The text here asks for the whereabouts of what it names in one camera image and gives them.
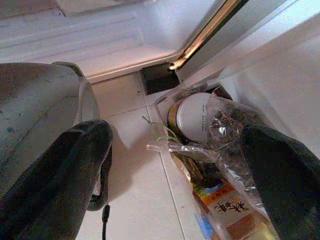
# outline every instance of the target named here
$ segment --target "plastic bag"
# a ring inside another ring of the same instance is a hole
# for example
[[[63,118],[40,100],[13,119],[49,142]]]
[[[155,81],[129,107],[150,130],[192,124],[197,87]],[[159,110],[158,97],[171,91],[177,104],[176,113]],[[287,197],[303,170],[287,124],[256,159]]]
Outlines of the plastic bag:
[[[210,96],[207,105],[208,148],[220,154],[215,164],[250,205],[268,218],[261,197],[240,151],[239,137],[245,125],[272,127],[261,113],[243,104]]]
[[[177,102],[204,91],[205,87],[182,89],[171,98]],[[207,104],[207,142],[188,142],[188,145],[184,145],[164,124],[152,123],[154,141],[147,145],[147,149],[177,153],[187,165],[190,165],[190,159],[185,158],[192,158],[196,165],[202,164],[203,168],[207,167],[205,164],[215,164],[222,174],[217,174],[216,177],[225,177],[254,209],[268,218],[249,167],[240,152],[239,137],[243,127],[248,124],[272,127],[261,112],[212,93]],[[195,174],[193,179],[196,179],[196,171],[188,171],[190,175]]]

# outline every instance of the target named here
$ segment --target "white jar lid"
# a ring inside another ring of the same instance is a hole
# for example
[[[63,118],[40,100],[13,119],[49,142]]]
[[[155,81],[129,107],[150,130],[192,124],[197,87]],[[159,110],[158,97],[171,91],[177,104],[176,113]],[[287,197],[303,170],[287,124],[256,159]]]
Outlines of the white jar lid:
[[[207,141],[207,105],[210,94],[199,92],[183,100],[176,113],[182,134],[197,143]]]

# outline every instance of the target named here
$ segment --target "tiled floor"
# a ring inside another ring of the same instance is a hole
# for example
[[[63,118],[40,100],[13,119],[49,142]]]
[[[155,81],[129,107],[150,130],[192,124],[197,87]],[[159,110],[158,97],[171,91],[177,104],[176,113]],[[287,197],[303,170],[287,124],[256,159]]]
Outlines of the tiled floor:
[[[93,85],[100,117],[114,135],[107,239],[183,240],[163,161],[159,153],[146,150],[151,131],[142,119],[150,117],[148,111],[155,115],[149,105],[164,92],[144,97],[140,79],[134,73]],[[101,210],[87,211],[77,240],[102,239],[101,217]]]

